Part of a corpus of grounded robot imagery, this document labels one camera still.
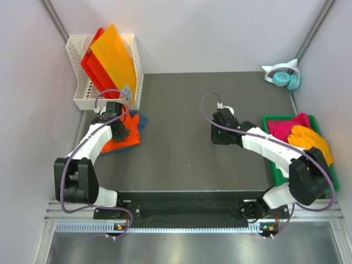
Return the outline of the orange t shirt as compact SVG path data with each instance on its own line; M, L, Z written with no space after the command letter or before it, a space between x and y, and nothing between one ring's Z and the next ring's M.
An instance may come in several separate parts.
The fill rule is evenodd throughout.
M100 154L104 155L113 152L122 152L130 147L138 145L141 142L140 123L141 118L138 112L130 111L127 114L126 121L124 122L125 127L129 130L129 135L120 142L115 142L113 139L109 140L109 142L104 145Z

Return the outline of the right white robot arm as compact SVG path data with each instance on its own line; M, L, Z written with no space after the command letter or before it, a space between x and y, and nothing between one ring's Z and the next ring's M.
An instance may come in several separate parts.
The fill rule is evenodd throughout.
M294 147L248 121L239 123L232 107L221 103L212 116L213 144L238 145L275 163L288 175L288 182L270 188L259 198L256 209L260 216L268 218L288 204L310 206L333 188L333 178L319 149Z

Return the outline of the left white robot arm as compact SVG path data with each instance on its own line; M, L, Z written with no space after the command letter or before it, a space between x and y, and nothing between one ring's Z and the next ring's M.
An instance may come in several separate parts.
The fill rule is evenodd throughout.
M102 110L97 111L78 146L54 162L55 196L62 206L69 202L105 207L111 217L119 218L125 206L118 201L116 191L99 186L94 164L109 141L121 142L129 136L130 131L125 125L128 111L126 106L117 102L107 102Z

